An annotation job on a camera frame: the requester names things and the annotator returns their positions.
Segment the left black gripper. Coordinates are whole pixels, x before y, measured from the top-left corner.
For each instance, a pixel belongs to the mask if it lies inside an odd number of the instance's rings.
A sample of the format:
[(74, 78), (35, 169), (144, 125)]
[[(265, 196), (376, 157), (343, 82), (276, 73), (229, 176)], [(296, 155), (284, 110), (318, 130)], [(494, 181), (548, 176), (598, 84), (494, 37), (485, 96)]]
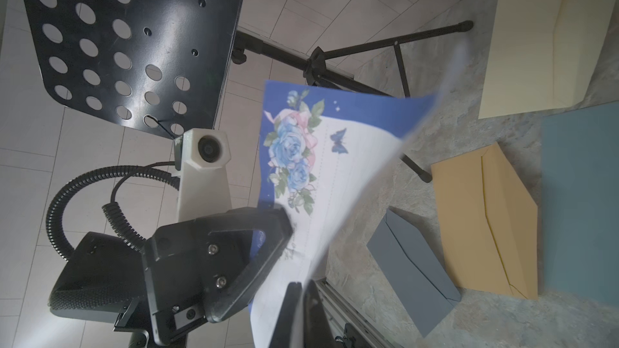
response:
[(293, 234), (284, 209), (233, 209), (161, 227), (141, 252), (145, 293), (114, 331), (131, 346), (186, 346), (207, 323), (245, 309)]

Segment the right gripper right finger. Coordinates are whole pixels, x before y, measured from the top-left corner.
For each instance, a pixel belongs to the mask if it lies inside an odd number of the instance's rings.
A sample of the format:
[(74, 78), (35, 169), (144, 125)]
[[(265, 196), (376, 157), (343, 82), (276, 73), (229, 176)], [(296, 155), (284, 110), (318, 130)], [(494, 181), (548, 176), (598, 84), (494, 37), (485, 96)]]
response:
[(303, 297), (303, 346), (304, 348), (339, 346), (331, 332), (318, 287), (313, 280), (306, 285)]

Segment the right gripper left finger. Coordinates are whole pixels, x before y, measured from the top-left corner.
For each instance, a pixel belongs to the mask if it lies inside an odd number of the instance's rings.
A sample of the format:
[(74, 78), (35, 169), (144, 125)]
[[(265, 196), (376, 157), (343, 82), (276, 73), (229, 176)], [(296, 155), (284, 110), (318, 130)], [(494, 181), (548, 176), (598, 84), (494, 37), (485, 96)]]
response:
[(289, 348), (291, 346), (295, 317), (302, 294), (303, 288), (301, 283), (291, 282), (288, 285), (269, 348)]

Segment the dark grey envelope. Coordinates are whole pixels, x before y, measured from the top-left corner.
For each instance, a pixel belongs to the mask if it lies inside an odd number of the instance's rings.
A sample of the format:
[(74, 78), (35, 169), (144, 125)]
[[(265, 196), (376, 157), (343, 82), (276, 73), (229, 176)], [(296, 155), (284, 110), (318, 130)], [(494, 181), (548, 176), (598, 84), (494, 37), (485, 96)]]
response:
[(422, 337), (461, 301), (461, 294), (422, 232), (388, 209), (367, 243)]

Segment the blue floral white letter paper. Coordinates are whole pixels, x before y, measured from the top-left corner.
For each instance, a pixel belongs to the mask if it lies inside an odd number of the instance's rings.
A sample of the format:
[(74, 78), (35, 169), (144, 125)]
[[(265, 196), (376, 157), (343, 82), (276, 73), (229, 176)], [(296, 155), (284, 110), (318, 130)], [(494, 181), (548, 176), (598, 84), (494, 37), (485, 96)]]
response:
[(251, 303), (255, 346), (271, 343), (288, 286), (310, 281), (351, 211), (454, 88), (469, 57), (460, 40), (438, 88), (421, 98), (266, 82), (258, 205), (283, 209), (293, 233)]

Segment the tan kraft envelope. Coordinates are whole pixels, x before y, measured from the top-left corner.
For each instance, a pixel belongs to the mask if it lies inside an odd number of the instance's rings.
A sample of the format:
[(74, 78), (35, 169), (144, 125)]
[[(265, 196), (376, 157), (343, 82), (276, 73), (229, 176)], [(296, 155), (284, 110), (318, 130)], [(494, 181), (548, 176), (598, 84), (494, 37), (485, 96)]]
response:
[(538, 206), (499, 144), (432, 164), (431, 173), (455, 284), (538, 299)]

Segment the light blue envelope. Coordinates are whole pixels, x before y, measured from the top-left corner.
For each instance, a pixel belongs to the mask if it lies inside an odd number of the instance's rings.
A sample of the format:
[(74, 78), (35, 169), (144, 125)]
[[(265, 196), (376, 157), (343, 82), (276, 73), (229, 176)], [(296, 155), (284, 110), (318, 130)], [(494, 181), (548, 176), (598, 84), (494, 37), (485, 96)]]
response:
[(543, 119), (542, 219), (545, 287), (616, 306), (616, 102)]

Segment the cream yellow envelope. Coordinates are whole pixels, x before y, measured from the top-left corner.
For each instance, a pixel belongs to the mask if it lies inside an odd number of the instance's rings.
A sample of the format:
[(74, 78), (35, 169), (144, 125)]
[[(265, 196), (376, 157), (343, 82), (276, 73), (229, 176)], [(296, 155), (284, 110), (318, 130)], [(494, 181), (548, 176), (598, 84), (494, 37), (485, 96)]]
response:
[(498, 0), (482, 119), (583, 101), (616, 0)]

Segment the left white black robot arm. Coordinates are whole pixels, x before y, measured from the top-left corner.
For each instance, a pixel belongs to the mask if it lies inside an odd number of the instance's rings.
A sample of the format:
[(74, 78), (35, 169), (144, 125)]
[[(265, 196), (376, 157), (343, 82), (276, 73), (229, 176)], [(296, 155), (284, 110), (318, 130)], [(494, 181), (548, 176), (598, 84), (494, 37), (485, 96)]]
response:
[(112, 235), (86, 234), (77, 246), (63, 228), (64, 211), (85, 187), (148, 178), (178, 188), (169, 164), (96, 169), (67, 183), (48, 207), (48, 239), (65, 261), (48, 298), (58, 317), (111, 323), (133, 347), (183, 347), (188, 334), (245, 309), (293, 233), (283, 209), (232, 209), (135, 231), (115, 198), (103, 206)]

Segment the black perforated music stand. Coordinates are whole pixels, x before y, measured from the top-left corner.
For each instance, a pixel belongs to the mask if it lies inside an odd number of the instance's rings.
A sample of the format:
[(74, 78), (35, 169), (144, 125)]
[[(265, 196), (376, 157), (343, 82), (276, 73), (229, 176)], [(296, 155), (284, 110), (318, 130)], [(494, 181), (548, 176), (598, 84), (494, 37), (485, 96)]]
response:
[(298, 56), (238, 27), (243, 0), (24, 0), (44, 87), (76, 111), (162, 137), (215, 124), (230, 64), (248, 53), (308, 85), (374, 93), (327, 67), (334, 58), (468, 32), (459, 24)]

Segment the aluminium mounting rail frame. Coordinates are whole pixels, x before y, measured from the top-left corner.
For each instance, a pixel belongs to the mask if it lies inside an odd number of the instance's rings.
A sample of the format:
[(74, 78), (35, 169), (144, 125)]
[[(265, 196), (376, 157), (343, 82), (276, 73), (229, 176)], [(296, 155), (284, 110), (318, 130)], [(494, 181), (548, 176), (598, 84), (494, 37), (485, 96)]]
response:
[(343, 347), (395, 348), (377, 328), (325, 278), (315, 281), (330, 330)]

